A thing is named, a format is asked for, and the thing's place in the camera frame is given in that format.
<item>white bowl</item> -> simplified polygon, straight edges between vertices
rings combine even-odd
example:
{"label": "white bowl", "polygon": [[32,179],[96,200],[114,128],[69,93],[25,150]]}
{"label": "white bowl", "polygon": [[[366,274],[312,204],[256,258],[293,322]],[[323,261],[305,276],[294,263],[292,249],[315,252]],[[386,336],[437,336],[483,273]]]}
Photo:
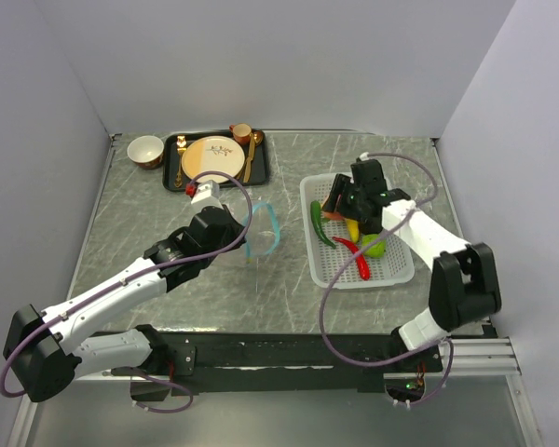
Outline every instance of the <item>white bowl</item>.
{"label": "white bowl", "polygon": [[164,142],[153,135],[144,135],[130,142],[127,156],[140,168],[155,169],[164,158]]}

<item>gray countertop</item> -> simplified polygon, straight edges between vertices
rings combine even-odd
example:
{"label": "gray countertop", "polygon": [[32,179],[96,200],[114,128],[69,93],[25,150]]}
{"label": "gray countertop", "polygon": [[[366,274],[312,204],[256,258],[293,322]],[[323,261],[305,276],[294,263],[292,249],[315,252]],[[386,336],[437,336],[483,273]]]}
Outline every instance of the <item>gray countertop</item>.
{"label": "gray countertop", "polygon": [[[73,296],[123,270],[154,242],[189,223],[190,202],[164,189],[161,169],[137,169],[126,148],[138,135],[124,134],[116,152],[75,278]],[[413,156],[439,180],[438,197],[425,212],[457,234],[454,213],[443,189],[437,155],[428,138],[389,138],[356,133],[268,132],[271,167],[268,185],[249,188],[271,203],[278,215],[281,242],[251,264],[218,258],[211,267],[167,295],[139,305],[108,324],[125,331],[150,323],[161,331],[317,332],[322,290],[310,276],[299,183],[307,175],[349,170],[360,153],[394,152]],[[381,159],[394,186],[425,196],[429,180],[410,163]],[[240,207],[236,188],[224,189],[222,202]],[[416,273],[402,285],[363,291],[335,291],[326,326],[330,332],[389,333],[421,312],[429,297],[430,271],[414,254]],[[482,334],[480,324],[458,333]]]}

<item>gray floor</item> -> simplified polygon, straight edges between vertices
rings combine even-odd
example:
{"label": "gray floor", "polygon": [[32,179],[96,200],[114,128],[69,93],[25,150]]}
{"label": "gray floor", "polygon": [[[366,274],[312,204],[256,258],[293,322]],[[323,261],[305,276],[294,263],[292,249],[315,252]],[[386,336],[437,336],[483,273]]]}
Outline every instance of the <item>gray floor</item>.
{"label": "gray floor", "polygon": [[[170,407],[184,402],[173,398]],[[354,391],[225,393],[172,415],[130,406],[128,383],[77,382],[40,404],[27,447],[520,447],[504,377],[453,378],[407,412]]]}
{"label": "gray floor", "polygon": [[[74,295],[123,270],[155,241],[188,224],[192,217],[188,198],[163,188],[161,169],[143,171],[127,159],[126,148],[137,136],[123,135],[116,144]],[[307,175],[347,171],[365,151],[406,154],[427,166],[441,189],[425,211],[449,231],[457,232],[437,155],[428,138],[268,132],[267,143],[271,182],[249,188],[249,192],[275,208],[281,228],[279,247],[252,264],[246,264],[243,257],[238,263],[220,257],[199,278],[136,306],[106,330],[125,331],[150,323],[162,331],[317,332],[322,290],[309,273],[299,183]],[[391,158],[381,162],[394,187],[412,196],[425,196],[429,191],[429,180],[414,165]],[[222,200],[233,209],[243,203],[236,188],[224,190]],[[334,292],[326,313],[328,330],[390,333],[415,317],[427,305],[430,271],[415,255],[414,264],[416,274],[406,284]],[[471,324],[458,333],[482,334],[483,330],[481,325]]]}

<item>green lemon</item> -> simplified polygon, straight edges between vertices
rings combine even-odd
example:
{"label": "green lemon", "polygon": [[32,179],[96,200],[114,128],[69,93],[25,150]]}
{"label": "green lemon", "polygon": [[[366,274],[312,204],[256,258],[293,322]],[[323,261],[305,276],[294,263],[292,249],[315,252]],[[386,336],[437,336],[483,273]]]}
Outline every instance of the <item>green lemon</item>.
{"label": "green lemon", "polygon": [[[369,245],[370,243],[372,243],[374,240],[376,240],[379,237],[379,235],[365,235],[362,237],[362,246],[366,247],[367,245]],[[370,258],[380,258],[381,256],[383,256],[385,254],[385,248],[386,248],[386,243],[385,243],[385,239],[382,240],[381,242],[379,242],[378,244],[376,244],[374,247],[371,247],[369,250],[367,250],[364,253],[364,256],[368,256]]]}

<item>white plastic basket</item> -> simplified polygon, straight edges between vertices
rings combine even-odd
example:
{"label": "white plastic basket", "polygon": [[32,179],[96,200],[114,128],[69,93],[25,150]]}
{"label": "white plastic basket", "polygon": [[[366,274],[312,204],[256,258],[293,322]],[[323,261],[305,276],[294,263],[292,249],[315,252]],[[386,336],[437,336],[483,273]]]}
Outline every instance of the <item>white plastic basket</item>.
{"label": "white plastic basket", "polygon": [[[310,275],[315,284],[323,288],[327,288],[339,267],[352,255],[343,244],[336,243],[334,250],[321,242],[315,234],[313,223],[310,220],[310,202],[318,200],[322,203],[332,189],[334,178],[335,174],[320,174],[305,177],[300,182],[300,202],[305,225]],[[329,238],[338,236],[349,239],[346,223],[343,221],[324,223],[323,231]],[[368,281],[362,280],[356,263],[352,263],[335,283],[336,289],[393,286],[408,282],[414,276],[410,249],[397,236],[388,237],[383,257],[377,259],[365,256],[364,259],[371,270],[371,278]]]}

